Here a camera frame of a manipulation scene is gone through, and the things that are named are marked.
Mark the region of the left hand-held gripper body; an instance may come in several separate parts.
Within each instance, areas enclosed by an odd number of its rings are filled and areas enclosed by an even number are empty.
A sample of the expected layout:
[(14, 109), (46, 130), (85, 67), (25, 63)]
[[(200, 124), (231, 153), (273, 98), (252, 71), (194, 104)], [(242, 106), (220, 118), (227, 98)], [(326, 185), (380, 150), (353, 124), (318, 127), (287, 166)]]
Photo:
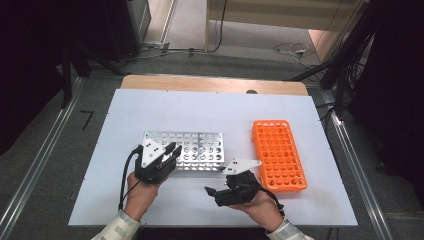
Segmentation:
[(142, 153), (135, 161), (135, 176), (146, 184), (160, 184), (176, 168), (177, 159), (165, 154), (165, 147), (152, 139), (145, 139)]

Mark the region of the orange plastic test tube rack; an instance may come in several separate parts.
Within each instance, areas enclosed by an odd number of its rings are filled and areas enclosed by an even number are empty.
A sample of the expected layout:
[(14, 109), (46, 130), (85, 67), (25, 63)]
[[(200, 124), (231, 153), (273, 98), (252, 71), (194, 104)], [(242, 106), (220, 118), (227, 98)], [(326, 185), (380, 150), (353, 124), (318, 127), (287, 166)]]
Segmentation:
[(261, 184), (271, 192), (300, 192), (307, 188), (291, 127), (286, 120), (256, 120), (252, 141)]

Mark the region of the person's right hand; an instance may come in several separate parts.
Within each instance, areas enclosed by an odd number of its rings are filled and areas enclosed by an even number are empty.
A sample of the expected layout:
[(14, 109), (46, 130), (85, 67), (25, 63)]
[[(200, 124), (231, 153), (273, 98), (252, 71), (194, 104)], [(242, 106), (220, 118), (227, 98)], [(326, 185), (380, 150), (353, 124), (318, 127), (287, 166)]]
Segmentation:
[(259, 191), (250, 203), (231, 205), (231, 208), (246, 213), (254, 222), (269, 232), (277, 230), (284, 220), (274, 200), (262, 191)]

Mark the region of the dark curtain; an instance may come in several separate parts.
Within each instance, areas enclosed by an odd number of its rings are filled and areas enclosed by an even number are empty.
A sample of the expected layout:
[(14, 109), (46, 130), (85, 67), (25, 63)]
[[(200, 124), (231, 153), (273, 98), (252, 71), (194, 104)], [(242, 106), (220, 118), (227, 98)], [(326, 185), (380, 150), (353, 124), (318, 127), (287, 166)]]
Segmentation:
[(380, 160), (412, 184), (424, 207), (424, 0), (382, 0), (377, 16), (348, 109), (381, 144)]
[(46, 0), (0, 0), (0, 155), (62, 89), (60, 47)]

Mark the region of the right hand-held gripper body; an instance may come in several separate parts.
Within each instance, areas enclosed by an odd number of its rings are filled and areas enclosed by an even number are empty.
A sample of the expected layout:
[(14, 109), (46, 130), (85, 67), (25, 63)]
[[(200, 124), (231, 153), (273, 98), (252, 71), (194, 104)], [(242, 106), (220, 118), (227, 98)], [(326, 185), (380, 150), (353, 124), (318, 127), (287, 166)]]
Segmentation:
[(218, 206), (231, 206), (249, 203), (259, 191), (259, 182), (252, 172), (262, 165), (260, 160), (234, 159), (222, 171), (226, 176), (229, 195), (225, 199), (216, 199)]

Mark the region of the white table board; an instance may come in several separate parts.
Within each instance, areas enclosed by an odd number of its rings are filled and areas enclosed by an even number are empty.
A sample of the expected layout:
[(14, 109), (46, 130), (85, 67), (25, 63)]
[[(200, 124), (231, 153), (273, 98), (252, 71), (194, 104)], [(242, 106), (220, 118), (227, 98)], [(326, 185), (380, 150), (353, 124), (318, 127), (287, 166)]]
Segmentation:
[(285, 119), (291, 126), (307, 187), (283, 192), (288, 219), (302, 226), (357, 223), (314, 102), (309, 96), (116, 90), (69, 223), (108, 224), (118, 209), (122, 173), (146, 131), (220, 132), (224, 158), (252, 159), (254, 121)]

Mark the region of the wooden table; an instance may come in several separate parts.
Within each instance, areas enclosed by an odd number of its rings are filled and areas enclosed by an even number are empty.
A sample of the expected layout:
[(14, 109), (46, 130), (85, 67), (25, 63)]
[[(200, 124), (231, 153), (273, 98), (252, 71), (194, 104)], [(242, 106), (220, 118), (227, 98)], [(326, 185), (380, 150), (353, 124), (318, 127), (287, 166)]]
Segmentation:
[(257, 93), (267, 95), (308, 95), (306, 86), (301, 82), (182, 75), (128, 75), (122, 80), (121, 88), (192, 92)]

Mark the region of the grey cabinet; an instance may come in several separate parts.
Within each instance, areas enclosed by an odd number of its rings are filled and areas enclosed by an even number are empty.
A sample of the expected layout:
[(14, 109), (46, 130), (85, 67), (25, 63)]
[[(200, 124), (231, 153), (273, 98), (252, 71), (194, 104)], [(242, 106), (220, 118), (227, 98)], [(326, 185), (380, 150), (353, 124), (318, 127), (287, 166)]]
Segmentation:
[(140, 45), (145, 39), (151, 13), (148, 0), (126, 0), (130, 19), (133, 25), (137, 44)]

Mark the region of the person's left hand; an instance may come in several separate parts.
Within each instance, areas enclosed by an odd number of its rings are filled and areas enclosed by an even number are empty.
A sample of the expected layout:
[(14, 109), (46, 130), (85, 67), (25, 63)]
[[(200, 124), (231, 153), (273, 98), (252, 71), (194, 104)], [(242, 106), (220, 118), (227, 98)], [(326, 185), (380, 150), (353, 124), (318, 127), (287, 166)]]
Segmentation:
[(140, 221), (157, 197), (160, 184), (140, 182), (134, 172), (128, 175), (127, 183), (131, 191), (128, 193), (124, 212), (132, 219)]

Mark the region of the aluminium floor rail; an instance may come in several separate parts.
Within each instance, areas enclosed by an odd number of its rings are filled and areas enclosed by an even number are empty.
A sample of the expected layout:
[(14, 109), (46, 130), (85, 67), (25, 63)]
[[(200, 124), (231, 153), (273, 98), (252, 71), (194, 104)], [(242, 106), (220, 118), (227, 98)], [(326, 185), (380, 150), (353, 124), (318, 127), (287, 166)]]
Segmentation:
[(49, 132), (41, 140), (41, 145), (36, 150), (36, 155), (32, 161), (28, 163), (28, 169), (23, 175), (19, 186), (11, 196), (5, 210), (0, 214), (0, 240), (7, 240), (10, 236), (78, 101), (85, 82), (86, 78), (77, 77), (75, 79), (71, 88), (74, 95), (66, 106), (61, 108), (53, 117), (54, 122), (49, 127)]
[(346, 160), (355, 179), (358, 191), (365, 205), (368, 217), (378, 240), (394, 240), (393, 234), (381, 210), (380, 204), (357, 156), (343, 120), (340, 120), (334, 110), (330, 113), (331, 122), (343, 148)]

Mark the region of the silver metal test tube rack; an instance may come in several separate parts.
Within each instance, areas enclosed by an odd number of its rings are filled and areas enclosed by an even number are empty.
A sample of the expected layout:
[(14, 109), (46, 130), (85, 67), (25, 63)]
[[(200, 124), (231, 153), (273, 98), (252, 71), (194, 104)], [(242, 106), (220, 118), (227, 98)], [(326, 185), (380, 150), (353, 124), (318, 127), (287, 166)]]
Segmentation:
[(182, 147), (176, 160), (180, 171), (218, 171), (225, 163), (222, 133), (145, 131), (143, 142), (151, 139), (166, 147), (172, 142)]

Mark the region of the black metal stand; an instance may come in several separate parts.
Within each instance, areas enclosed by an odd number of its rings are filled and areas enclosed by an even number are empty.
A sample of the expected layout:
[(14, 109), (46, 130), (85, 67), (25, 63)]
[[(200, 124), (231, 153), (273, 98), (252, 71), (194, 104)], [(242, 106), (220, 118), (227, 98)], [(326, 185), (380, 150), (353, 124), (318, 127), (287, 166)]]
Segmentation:
[(113, 73), (126, 76), (118, 67), (104, 59), (103, 57), (90, 51), (78, 43), (65, 43), (61, 46), (61, 60), (62, 60), (62, 79), (63, 79), (63, 102), (61, 108), (64, 109), (72, 99), (72, 86), (71, 86), (71, 67), (77, 71), (79, 76), (89, 77), (91, 69), (88, 65), (87, 58), (91, 58), (106, 69)]
[(362, 56), (364, 49), (374, 36), (377, 25), (377, 12), (382, 1), (383, 0), (369, 0), (369, 4), (363, 15), (334, 57), (291, 78), (291, 81), (300, 82), (301, 80), (325, 70), (325, 74), (319, 81), (319, 85), (322, 90), (330, 90), (336, 85), (335, 102), (331, 109), (338, 116), (341, 115), (343, 96), (350, 70)]

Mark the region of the light wooden furniture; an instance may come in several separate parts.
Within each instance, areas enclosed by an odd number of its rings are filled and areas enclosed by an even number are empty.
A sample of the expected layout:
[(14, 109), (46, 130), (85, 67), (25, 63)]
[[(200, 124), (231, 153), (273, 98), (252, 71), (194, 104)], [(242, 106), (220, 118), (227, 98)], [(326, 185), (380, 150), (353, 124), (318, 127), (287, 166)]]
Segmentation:
[(302, 28), (309, 31), (321, 61), (336, 54), (346, 33), (363, 15), (368, 0), (206, 0), (204, 49), (209, 48), (209, 23), (230, 22)]

